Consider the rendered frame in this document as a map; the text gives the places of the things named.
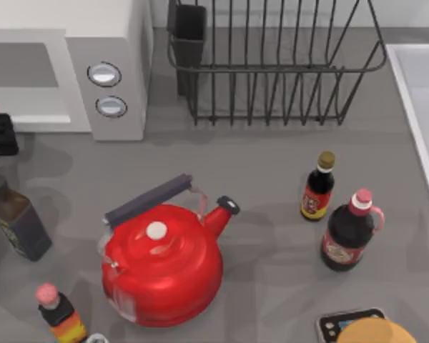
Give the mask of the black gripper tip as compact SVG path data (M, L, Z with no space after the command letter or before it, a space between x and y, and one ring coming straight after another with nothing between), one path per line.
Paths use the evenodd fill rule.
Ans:
M18 153L13 121L8 114L0 114L0 156L16 156Z

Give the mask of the dark bottle with olive cap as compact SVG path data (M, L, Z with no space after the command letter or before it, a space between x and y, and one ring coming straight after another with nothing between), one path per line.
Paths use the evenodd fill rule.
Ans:
M331 151L323 151L318 157L315 169L308 175L300 202L300 212L310 221L319 221L326 214L335 185L332 173L334 165L335 154Z

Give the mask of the round orange bread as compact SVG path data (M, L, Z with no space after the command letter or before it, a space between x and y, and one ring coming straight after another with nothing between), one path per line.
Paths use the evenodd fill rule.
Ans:
M388 319L369 317L349 324L336 343L418 343L401 325Z

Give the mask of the dark cutlery holder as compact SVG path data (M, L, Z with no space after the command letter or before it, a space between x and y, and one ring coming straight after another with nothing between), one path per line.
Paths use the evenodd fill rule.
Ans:
M180 0L169 0L167 31L176 59L177 93L187 94L188 73L183 69L198 69L207 28L207 9L198 4L182 4Z

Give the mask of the dark bottle with orange label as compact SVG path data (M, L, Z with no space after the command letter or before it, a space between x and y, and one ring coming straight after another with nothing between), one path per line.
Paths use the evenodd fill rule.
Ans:
M83 343L87 340L88 331L78 312L53 284L39 285L35 297L40 315L58 343Z

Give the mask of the red kettle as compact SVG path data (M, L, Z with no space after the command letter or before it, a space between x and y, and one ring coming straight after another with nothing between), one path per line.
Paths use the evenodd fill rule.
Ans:
M99 241L106 298L126 320L143 327L172 327L203 312L223 276L217 239L237 203L208 198L180 174L107 212Z

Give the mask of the round microwave knob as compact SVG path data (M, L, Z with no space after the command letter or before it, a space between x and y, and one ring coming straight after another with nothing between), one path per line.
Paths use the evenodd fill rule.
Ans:
M127 113L127 103L118 96L106 96L97 99L95 103L96 110L102 116L108 118L119 118Z
M121 71L106 61L89 66L87 77L96 86L104 88L116 86L122 80Z

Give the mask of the square dark brown bottle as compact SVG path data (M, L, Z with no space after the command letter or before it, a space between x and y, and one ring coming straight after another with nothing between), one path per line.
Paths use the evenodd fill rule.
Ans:
M0 175L0 228L14 251L31 262L40 260L52 246L29 198L11 189Z

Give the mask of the pale microwave oven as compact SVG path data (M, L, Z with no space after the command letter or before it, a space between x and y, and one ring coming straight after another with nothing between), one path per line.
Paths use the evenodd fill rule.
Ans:
M154 37L149 0L0 0L0 112L20 132L83 132L97 141L144 136ZM87 68L115 65L122 80L96 86ZM119 118L95 103L118 96Z

